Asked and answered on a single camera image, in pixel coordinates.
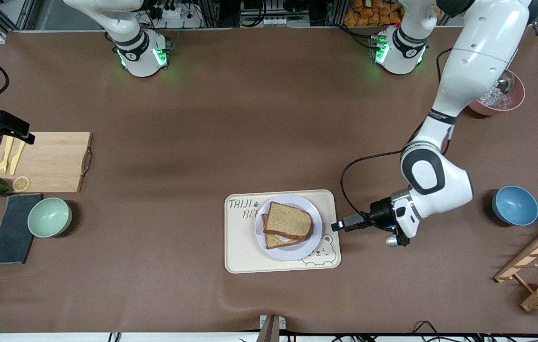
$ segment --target bread slice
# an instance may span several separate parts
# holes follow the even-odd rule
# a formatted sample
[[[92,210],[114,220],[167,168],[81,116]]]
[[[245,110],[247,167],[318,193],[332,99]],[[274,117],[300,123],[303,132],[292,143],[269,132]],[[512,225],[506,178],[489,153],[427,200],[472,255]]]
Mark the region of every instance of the bread slice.
[[[262,214],[263,219],[263,227],[267,226],[267,217],[269,215]],[[277,247],[285,247],[294,245],[296,243],[299,243],[301,241],[299,240],[290,240],[290,241],[282,241],[276,236],[275,234],[265,234],[265,243],[267,244],[267,249],[277,248]]]
[[[305,210],[271,202],[263,232],[302,241],[311,235],[311,216]]]

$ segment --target yellow knife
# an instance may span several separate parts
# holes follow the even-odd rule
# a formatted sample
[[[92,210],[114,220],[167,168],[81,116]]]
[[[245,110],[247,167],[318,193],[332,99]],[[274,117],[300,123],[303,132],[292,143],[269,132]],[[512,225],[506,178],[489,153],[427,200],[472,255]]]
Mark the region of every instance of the yellow knife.
[[[24,150],[24,146],[26,146],[26,143],[23,141],[19,142],[18,147],[18,153],[13,156],[10,166],[9,166],[9,174],[13,176],[15,173],[15,168],[18,166],[19,157],[22,155],[22,151]]]

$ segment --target beige tray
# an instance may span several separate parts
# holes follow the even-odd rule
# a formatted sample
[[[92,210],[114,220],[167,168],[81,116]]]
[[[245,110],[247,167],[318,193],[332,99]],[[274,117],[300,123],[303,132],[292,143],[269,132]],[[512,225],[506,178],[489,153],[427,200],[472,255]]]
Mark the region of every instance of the beige tray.
[[[291,193],[313,203],[322,217],[324,234],[309,256],[296,261],[280,261],[263,251],[256,240],[256,213],[265,201]],[[265,192],[231,195],[225,200],[225,268],[231,273],[256,273],[335,268],[341,263],[339,235],[330,229],[336,222],[335,198],[328,190]],[[324,250],[320,256],[316,251]]]

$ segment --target brown table surface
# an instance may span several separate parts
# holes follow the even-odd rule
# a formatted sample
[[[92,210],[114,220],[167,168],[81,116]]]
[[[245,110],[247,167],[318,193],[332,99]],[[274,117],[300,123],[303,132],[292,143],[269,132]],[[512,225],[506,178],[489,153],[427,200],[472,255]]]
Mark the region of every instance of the brown table surface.
[[[184,32],[169,70],[151,78],[123,71],[102,33],[10,33],[0,109],[34,131],[93,132],[95,158],[81,193],[60,195],[75,217],[67,236],[36,238],[25,264],[0,265],[0,332],[238,331],[281,314],[308,333],[406,333],[417,320],[443,332],[538,333],[538,310],[519,307],[526,290],[491,279],[538,235],[538,219],[503,227],[486,209],[509,184],[538,200],[531,30],[511,66],[525,103],[458,121],[448,157],[469,172],[471,203],[424,219],[408,247],[387,247],[378,229],[341,233],[333,270],[225,270],[233,193],[328,189],[337,215],[351,214],[341,169],[403,145],[434,100],[435,57],[459,32],[436,29],[405,76],[371,66],[337,29]],[[397,156],[346,178],[362,208],[405,185]],[[538,282],[534,271],[520,274]]]

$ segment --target cutting board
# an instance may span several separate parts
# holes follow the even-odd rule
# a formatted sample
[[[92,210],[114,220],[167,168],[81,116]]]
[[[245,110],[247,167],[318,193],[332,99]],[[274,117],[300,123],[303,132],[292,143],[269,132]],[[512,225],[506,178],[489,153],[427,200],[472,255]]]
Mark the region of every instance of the cutting board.
[[[35,143],[24,147],[15,173],[9,175],[11,160],[19,147],[19,140],[14,139],[7,174],[0,177],[7,180],[10,185],[19,176],[30,178],[30,187],[23,193],[79,192],[85,170],[91,163],[91,133],[32,132],[32,134],[36,136]],[[1,139],[0,162],[5,154],[6,140],[6,137]]]

